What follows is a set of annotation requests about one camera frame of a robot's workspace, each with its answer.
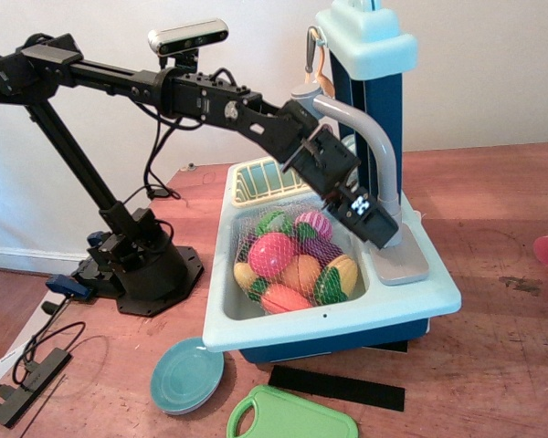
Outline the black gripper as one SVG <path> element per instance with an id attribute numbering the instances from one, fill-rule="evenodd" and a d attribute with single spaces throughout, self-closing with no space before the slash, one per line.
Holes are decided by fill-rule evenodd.
<path id="1" fill-rule="evenodd" d="M 283 163 L 322 199 L 324 208 L 353 235 L 378 249 L 387 246 L 399 226 L 364 188 L 347 186 L 348 177 L 361 161 L 331 130 L 323 127 Z"/>

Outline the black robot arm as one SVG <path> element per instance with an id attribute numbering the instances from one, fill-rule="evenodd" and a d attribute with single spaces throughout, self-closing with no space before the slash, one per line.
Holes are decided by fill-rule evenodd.
<path id="1" fill-rule="evenodd" d="M 183 119 L 232 130 L 258 144 L 316 192 L 324 207 L 362 241 L 384 247 L 396 235 L 387 204 L 347 180 L 358 158 L 297 101 L 269 105 L 219 74 L 199 73 L 195 51 L 181 49 L 173 68 L 132 71 L 86 60 L 70 35 L 36 34 L 0 56 L 0 103 L 21 105 L 45 133 L 108 225 L 68 280 L 67 296 L 113 299 L 123 314 L 155 316 L 187 299 L 203 272 L 196 251 L 173 244 L 172 231 L 148 209 L 130 213 L 101 179 L 50 105 L 61 86 L 98 89 L 153 108 L 176 129 Z"/>

